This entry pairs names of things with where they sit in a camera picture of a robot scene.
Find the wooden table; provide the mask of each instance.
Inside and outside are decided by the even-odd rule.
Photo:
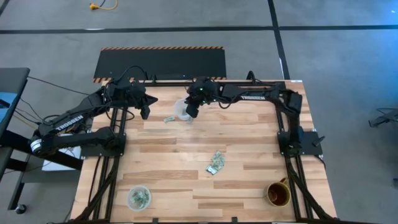
[[[305,130],[313,129],[303,83],[286,81],[286,86],[303,95],[301,125]],[[241,101],[227,110],[218,104],[205,105],[192,124],[179,119],[164,123],[164,118],[173,115],[175,101],[186,96],[184,87],[147,87],[147,94],[159,101],[150,106],[145,121],[139,111],[131,110],[137,116],[126,124],[127,145],[119,164],[112,222],[151,222],[152,218],[160,222],[230,222],[231,217],[240,222],[295,220],[291,202],[276,208],[263,198],[265,187],[287,176],[272,103]],[[96,117],[93,129],[103,126],[109,126],[109,119]],[[226,162],[222,170],[211,175],[205,169],[217,150]],[[84,161],[72,218],[87,205],[96,160]],[[314,156],[302,156],[302,161],[309,191],[335,217],[323,164]],[[126,205],[127,193],[135,185],[147,186],[152,194],[150,207],[138,213]]]

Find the gray floor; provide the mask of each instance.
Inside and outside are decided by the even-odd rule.
[[[92,0],[10,0],[0,29],[92,29],[117,27],[269,26],[267,1],[120,1],[114,11],[90,11]],[[274,0],[281,26],[388,25],[398,23],[396,1]],[[282,31],[292,79],[303,80],[322,143],[337,214],[344,220],[396,223],[398,127],[369,128],[376,108],[398,106],[398,30]],[[43,78],[87,93],[100,48],[109,46],[223,45],[229,78],[253,70],[281,79],[272,31],[140,34],[0,35],[0,67],[29,67]],[[61,113],[83,97],[29,80],[23,99],[42,116]],[[23,103],[18,106],[28,107]],[[30,137],[32,129],[9,127]],[[21,202],[29,211],[6,210],[18,173],[0,183],[0,223],[60,222],[77,183],[28,184]]]

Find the chair wheel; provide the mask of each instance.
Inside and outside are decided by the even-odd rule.
[[[15,209],[15,212],[19,214],[23,214],[26,212],[26,205],[23,204],[18,204],[17,208]]]

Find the mug handle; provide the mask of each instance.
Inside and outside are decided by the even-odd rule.
[[[282,184],[287,185],[287,178],[284,177],[284,178],[282,178],[282,180],[280,180],[279,182],[281,182]]]

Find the brown mug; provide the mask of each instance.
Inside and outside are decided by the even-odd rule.
[[[265,189],[264,195],[273,206],[283,207],[290,202],[290,190],[286,183],[287,178],[283,178]]]

